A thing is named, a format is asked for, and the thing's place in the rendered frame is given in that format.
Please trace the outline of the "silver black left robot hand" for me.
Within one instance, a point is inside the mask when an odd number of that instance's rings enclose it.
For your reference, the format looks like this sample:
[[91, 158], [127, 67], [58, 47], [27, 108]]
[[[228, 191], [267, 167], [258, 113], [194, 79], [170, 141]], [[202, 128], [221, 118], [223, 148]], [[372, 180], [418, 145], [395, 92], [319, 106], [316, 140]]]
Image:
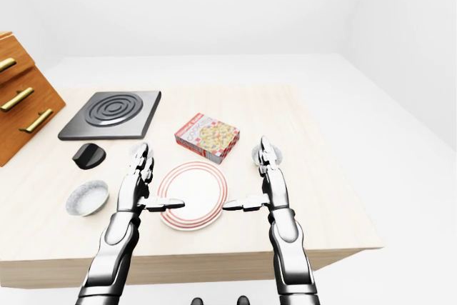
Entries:
[[149, 145], [142, 143], [131, 160], [119, 190], [117, 211], [130, 211], [139, 215], [144, 209], [164, 212], [185, 207], [180, 199], [150, 195], [149, 184], [153, 179], [154, 158], [149, 156]]

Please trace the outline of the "wooden cabinet with drawers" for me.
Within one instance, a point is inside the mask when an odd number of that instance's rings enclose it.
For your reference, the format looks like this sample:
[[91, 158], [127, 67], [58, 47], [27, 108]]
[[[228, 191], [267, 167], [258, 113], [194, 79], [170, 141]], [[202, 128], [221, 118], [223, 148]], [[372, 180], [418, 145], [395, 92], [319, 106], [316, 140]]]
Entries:
[[0, 166], [64, 106], [13, 33], [0, 31]]

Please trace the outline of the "printed cookies box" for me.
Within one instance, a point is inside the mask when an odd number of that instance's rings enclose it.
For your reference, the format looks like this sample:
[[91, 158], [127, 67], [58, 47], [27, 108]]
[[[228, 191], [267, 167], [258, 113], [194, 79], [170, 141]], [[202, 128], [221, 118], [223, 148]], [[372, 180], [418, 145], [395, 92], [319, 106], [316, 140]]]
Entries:
[[240, 139], [240, 129], [197, 113], [174, 136], [179, 145], [221, 164]]

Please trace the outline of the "flat dark stove plate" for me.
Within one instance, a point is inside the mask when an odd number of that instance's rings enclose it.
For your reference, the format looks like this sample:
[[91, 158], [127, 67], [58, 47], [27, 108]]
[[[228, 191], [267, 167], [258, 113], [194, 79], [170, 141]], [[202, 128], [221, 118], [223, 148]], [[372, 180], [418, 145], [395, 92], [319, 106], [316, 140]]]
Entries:
[[96, 92], [59, 132], [58, 138], [142, 139], [160, 100], [160, 91]]

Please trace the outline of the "white plate with red rings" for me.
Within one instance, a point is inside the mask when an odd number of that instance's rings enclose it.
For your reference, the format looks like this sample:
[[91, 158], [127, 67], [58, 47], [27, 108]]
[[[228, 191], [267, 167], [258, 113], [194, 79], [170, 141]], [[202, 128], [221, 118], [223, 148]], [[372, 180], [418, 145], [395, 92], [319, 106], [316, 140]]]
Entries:
[[176, 230], [195, 231], [212, 224], [221, 215], [229, 187], [218, 167], [202, 161], [191, 161], [167, 173], [157, 195], [180, 199], [185, 203], [180, 209], [169, 209], [161, 214], [165, 225]]

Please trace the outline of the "round black stove knob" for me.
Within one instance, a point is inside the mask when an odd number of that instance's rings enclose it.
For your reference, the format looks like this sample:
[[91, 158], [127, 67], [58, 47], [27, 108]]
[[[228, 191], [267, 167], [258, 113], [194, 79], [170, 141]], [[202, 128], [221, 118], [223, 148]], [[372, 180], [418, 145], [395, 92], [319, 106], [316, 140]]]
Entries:
[[83, 170], [92, 169], [101, 164], [106, 158], [106, 152], [97, 144], [83, 144], [74, 154], [72, 160]]

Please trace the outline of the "wooden drawer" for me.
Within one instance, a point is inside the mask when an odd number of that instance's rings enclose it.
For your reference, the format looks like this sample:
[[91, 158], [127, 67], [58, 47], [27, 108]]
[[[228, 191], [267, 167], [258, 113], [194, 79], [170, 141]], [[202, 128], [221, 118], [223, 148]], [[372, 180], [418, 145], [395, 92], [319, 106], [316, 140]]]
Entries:
[[0, 118], [32, 114], [44, 111], [53, 99], [51, 85], [37, 68], [32, 68], [27, 73], [22, 73], [14, 79], [0, 84], [0, 106], [16, 96], [17, 91], [32, 87], [34, 93], [16, 105], [8, 112], [0, 111]]
[[25, 144], [28, 143], [50, 120], [65, 106], [64, 100], [53, 91], [53, 99], [45, 110], [52, 109], [53, 114], [31, 134], [19, 131], [20, 128], [27, 127], [35, 119], [38, 112], [32, 114], [21, 114], [13, 117], [0, 118], [0, 166], [4, 166]]
[[14, 58], [16, 64], [0, 73], [0, 84], [18, 76], [34, 65], [33, 59], [13, 35], [0, 39], [0, 61], [6, 58]]

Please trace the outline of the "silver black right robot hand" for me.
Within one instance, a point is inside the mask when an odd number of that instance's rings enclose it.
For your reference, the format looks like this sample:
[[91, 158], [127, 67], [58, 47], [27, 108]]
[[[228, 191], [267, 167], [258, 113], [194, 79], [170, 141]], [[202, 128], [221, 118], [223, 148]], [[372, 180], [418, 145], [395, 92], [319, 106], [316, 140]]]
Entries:
[[257, 211], [262, 206], [267, 206], [270, 211], [273, 211], [289, 207], [285, 178], [276, 163], [276, 155], [272, 144], [266, 136], [262, 136], [260, 145], [258, 171], [263, 178], [262, 195], [251, 195], [243, 199], [226, 201], [222, 206], [223, 210]]

